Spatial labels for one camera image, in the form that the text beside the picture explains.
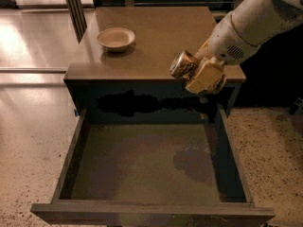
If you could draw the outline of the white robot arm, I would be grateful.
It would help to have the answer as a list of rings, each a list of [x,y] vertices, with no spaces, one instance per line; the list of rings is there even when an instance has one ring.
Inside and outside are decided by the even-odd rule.
[[[193,94],[219,92],[226,82],[226,65],[246,61],[274,36],[302,24],[302,0],[243,0],[196,53],[200,63],[186,89]]]

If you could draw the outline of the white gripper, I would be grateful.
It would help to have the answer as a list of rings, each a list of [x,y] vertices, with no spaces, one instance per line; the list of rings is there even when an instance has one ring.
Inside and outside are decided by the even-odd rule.
[[[195,53],[194,57],[201,62],[186,89],[196,95],[219,93],[226,83],[225,63],[240,64],[255,55],[258,50],[259,45],[249,44],[238,34],[232,15],[227,14],[215,26],[209,40]]]

